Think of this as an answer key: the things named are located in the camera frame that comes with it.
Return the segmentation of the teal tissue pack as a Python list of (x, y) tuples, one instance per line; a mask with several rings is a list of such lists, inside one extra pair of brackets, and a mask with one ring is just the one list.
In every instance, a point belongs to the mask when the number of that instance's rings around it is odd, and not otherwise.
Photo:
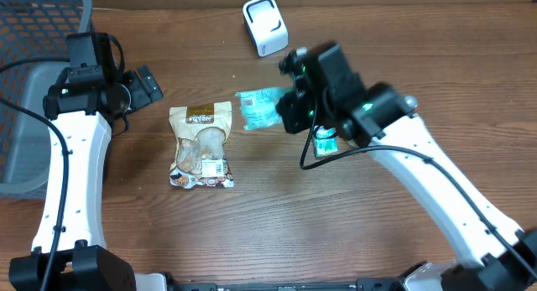
[(317, 158), (323, 158), (338, 152), (336, 130), (317, 126), (314, 131), (314, 152)]

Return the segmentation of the teal snack bar wrapper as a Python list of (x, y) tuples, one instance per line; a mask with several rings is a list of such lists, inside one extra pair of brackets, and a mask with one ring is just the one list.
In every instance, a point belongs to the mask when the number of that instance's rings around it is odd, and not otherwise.
[(240, 100), (240, 109), (245, 121), (245, 130), (257, 130), (283, 123), (276, 111), (279, 100), (291, 88), (269, 87), (253, 91), (239, 91), (235, 94)]

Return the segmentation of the brown Pantree snack pouch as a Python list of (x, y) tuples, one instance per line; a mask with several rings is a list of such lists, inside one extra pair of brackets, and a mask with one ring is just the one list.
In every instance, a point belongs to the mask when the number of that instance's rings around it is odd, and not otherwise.
[(170, 184), (183, 189), (232, 188), (234, 178), (224, 151), (232, 127), (231, 102), (172, 107), (169, 123), (176, 140)]

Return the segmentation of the yellow oil bottle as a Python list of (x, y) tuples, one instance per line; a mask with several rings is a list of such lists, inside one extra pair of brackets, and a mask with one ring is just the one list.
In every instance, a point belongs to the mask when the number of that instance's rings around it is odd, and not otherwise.
[(406, 96), (404, 102), (411, 108), (415, 109), (418, 106), (418, 101), (415, 96)]

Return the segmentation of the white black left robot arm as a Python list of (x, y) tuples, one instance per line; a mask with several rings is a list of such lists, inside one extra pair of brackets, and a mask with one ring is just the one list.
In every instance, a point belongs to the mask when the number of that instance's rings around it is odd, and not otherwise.
[(100, 67), (64, 68), (44, 97), (50, 166), (44, 211), (31, 253), (9, 265), (17, 290), (166, 290), (162, 273), (140, 274), (107, 250), (102, 228), (110, 121), (123, 86)]

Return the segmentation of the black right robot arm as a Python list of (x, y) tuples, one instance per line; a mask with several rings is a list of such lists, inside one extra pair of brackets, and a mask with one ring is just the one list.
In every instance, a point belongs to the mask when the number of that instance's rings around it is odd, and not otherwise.
[(423, 262), (392, 290), (525, 290), (536, 281), (536, 233), (487, 200), (443, 152), (410, 101), (391, 85), (366, 88), (357, 74), (338, 81), (292, 74), (276, 106), (288, 133), (334, 127), (395, 176), (424, 208), (456, 259)]

